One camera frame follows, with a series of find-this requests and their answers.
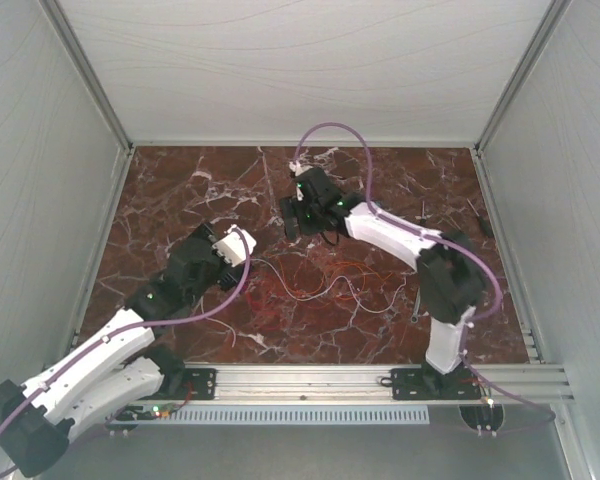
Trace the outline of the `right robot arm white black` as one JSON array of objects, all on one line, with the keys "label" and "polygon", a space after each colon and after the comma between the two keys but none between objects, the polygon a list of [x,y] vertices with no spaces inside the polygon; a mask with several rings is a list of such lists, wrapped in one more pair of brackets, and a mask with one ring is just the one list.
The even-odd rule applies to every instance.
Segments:
[{"label": "right robot arm white black", "polygon": [[463,327],[486,289],[480,267],[466,256],[472,251],[466,235],[444,234],[369,206],[362,194],[344,192],[320,167],[292,162],[289,169],[295,193],[279,200],[289,240],[333,232],[376,247],[416,272],[420,300],[431,317],[423,388],[433,397],[448,395],[458,383]]}]

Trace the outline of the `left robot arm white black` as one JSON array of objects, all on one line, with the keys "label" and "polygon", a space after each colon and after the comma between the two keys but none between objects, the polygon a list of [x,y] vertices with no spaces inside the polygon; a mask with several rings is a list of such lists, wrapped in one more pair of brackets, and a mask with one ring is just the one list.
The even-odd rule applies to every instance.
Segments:
[{"label": "left robot arm white black", "polygon": [[238,295],[256,244],[236,225],[223,238],[200,225],[88,340],[21,384],[0,383],[0,448],[12,463],[3,474],[34,478],[106,415],[156,393],[179,395],[181,363],[149,346],[171,326],[202,320],[193,306],[209,288]]}]

